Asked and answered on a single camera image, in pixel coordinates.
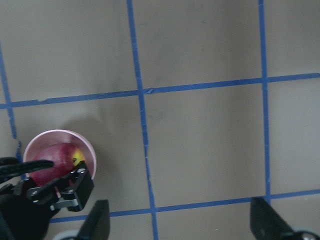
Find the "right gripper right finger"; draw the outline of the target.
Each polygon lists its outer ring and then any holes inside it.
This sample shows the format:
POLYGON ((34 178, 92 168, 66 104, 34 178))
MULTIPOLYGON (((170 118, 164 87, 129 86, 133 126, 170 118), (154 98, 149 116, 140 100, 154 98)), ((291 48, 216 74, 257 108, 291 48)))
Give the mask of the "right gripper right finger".
POLYGON ((250 200, 249 225, 256 240, 318 240, 306 229, 292 228, 263 197, 250 200))

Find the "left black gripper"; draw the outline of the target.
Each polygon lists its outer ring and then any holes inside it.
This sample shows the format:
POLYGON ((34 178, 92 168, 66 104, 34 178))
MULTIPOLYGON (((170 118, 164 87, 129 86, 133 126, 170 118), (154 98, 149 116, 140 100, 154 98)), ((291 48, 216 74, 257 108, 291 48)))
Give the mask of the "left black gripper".
POLYGON ((82 211, 94 183, 81 161, 68 174, 37 186, 31 178, 0 188, 0 238, 2 240, 43 240, 50 219, 66 208, 82 211))

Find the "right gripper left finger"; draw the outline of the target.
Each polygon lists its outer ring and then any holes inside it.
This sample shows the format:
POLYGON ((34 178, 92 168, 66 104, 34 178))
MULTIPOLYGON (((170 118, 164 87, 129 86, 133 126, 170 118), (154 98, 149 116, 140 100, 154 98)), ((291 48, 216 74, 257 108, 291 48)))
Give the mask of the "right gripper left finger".
POLYGON ((81 226, 77 240, 107 240, 110 235, 110 209, 108 200, 97 200, 81 226))

